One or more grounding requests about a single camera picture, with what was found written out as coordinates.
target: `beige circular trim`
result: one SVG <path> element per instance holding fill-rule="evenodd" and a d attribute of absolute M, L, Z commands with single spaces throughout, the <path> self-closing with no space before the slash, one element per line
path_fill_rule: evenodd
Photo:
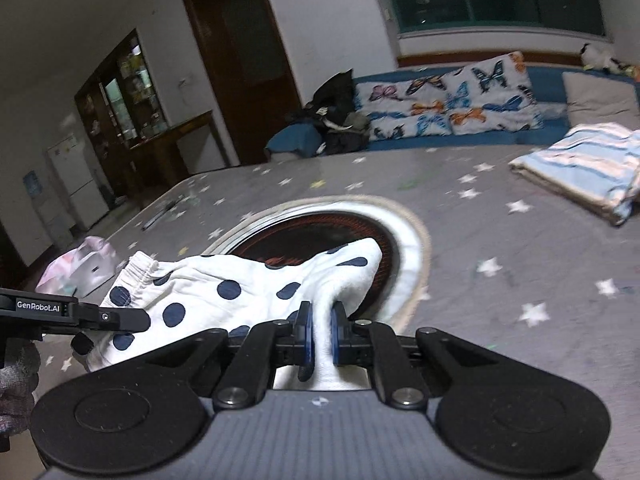
<path fill-rule="evenodd" d="M 282 213 L 286 210 L 297 208 L 305 205 L 325 204 L 330 205 L 334 202 L 361 202 L 369 205 L 378 206 L 393 212 L 395 215 L 402 217 L 407 221 L 414 229 L 415 233 L 420 238 L 422 243 L 422 268 L 418 272 L 418 280 L 412 291 L 411 296 L 404 305 L 402 305 L 392 319 L 388 322 L 396 333 L 402 333 L 406 329 L 409 321 L 414 316 L 415 310 L 420 302 L 420 297 L 423 294 L 424 288 L 427 286 L 429 277 L 429 270 L 431 265 L 431 238 L 427 228 L 422 221 L 409 209 L 403 205 L 384 198 L 381 196 L 371 195 L 335 195 L 335 196 L 319 196 L 316 198 L 303 198 L 301 200 L 292 200 L 291 202 L 284 202 L 278 204 L 275 207 L 260 211 L 252 215 L 250 218 L 240 222 L 236 227 L 232 228 L 218 240 L 211 244 L 203 254 L 219 254 L 219 250 L 226 246 L 226 242 L 232 238 L 235 238 L 238 234 L 242 233 L 245 229 L 255 223 L 255 221 L 265 217 L 272 216 L 274 214 Z"/>

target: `pink plastic bag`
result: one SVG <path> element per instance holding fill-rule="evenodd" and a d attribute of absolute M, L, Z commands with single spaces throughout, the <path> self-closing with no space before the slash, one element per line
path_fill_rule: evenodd
<path fill-rule="evenodd" d="M 36 286 L 36 292 L 84 298 L 115 275 L 116 251 L 97 236 L 88 236 L 77 248 L 56 258 Z"/>

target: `striped blanket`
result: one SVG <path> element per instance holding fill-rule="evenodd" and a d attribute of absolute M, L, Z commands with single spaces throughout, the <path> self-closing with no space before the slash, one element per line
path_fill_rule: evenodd
<path fill-rule="evenodd" d="M 640 130 L 579 124 L 553 146 L 520 156 L 510 167 L 620 225 L 640 193 Z"/>

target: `plush toy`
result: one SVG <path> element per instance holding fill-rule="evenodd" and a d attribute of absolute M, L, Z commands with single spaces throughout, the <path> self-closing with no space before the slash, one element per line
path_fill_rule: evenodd
<path fill-rule="evenodd" d="M 611 57 L 607 50 L 600 50 L 591 43 L 584 44 L 580 56 L 585 70 L 602 70 L 605 74 L 626 75 L 640 81 L 640 67 L 622 63 Z"/>

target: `white refrigerator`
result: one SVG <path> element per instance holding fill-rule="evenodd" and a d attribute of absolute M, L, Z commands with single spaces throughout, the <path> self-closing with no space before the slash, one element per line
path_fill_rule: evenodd
<path fill-rule="evenodd" d="M 84 142 L 69 136 L 47 150 L 69 200 L 75 210 L 80 227 L 88 230 L 109 212 L 98 185 L 84 160 Z"/>

